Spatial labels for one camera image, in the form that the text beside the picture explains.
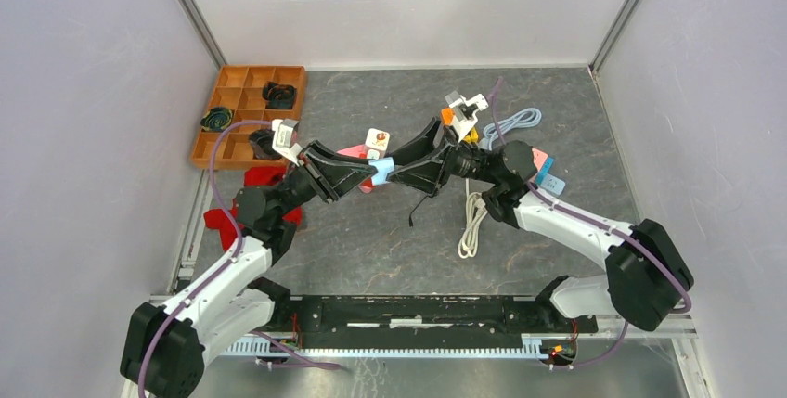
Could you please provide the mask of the pink triangular power strip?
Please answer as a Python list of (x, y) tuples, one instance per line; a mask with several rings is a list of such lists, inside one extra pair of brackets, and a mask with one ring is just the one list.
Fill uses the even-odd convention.
[[(343, 148), (338, 150), (338, 153), (343, 156), (360, 158), (360, 159), (364, 159), (367, 156), (367, 152), (365, 151), (363, 145), (356, 145), (348, 148)], [(373, 187), (368, 180), (365, 180), (361, 185), (358, 186), (358, 189), (361, 192), (368, 194), (373, 190)]]

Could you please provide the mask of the small light blue cube socket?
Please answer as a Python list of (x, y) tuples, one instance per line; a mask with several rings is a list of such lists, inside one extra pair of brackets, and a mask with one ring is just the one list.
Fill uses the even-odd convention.
[(391, 157), (370, 160), (368, 164), (376, 171), (369, 178), (372, 186), (382, 186), (389, 183), (388, 177), (395, 170), (395, 163)]

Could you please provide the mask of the white tiger cube socket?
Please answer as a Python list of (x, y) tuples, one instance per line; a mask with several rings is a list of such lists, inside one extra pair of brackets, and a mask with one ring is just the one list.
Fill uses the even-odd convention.
[(363, 144), (363, 156), (369, 160), (384, 158), (390, 143), (390, 137), (388, 132), (369, 128)]

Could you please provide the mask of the blue plug adapter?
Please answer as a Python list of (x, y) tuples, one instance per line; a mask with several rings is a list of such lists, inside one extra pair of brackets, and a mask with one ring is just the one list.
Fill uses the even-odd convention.
[(535, 177), (535, 183), (537, 185), (540, 185), (540, 184), (542, 184), (544, 182), (544, 180), (548, 176), (549, 170), (550, 170), (553, 162), (554, 162), (554, 159), (552, 157), (547, 157), (545, 159), (544, 163), (540, 167), (539, 172), (537, 173), (537, 175)]

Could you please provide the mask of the yellow cube socket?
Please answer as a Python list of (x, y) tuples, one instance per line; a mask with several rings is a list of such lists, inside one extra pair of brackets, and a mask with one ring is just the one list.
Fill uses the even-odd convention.
[(476, 128), (470, 129), (470, 131), (464, 136), (463, 141), (470, 143), (470, 144), (477, 144), (480, 140), (479, 134)]

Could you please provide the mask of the pink cube socket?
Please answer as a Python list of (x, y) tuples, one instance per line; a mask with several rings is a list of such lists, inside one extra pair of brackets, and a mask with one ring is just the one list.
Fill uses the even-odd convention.
[(533, 163), (536, 168), (536, 172), (539, 173), (544, 167), (545, 163), (547, 162), (548, 153), (538, 148), (532, 148), (532, 153), (533, 153)]

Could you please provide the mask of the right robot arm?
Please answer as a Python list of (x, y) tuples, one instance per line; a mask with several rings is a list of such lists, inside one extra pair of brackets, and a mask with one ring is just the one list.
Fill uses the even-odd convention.
[(432, 119), (416, 138), (390, 153), (387, 181), (433, 197), (452, 176), (490, 185), (482, 203), (494, 220), (550, 238), (584, 256), (602, 274), (560, 276), (538, 295), (536, 320), (559, 331), (573, 318), (618, 315), (654, 331), (670, 315), (692, 308), (692, 273), (665, 228), (644, 219), (634, 225), (587, 212), (535, 185), (533, 149), (513, 140), (492, 150), (459, 139)]

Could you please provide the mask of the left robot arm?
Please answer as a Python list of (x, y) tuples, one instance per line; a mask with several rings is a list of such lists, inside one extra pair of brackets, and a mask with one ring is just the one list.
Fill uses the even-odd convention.
[(185, 289), (131, 314), (120, 372), (140, 397), (188, 397), (206, 367), (245, 334), (281, 330), (290, 304), (253, 286), (290, 248), (296, 225), (286, 214), (314, 198), (338, 200), (379, 172), (374, 160), (335, 153), (313, 142), (272, 186), (245, 186), (226, 217), (233, 246)]

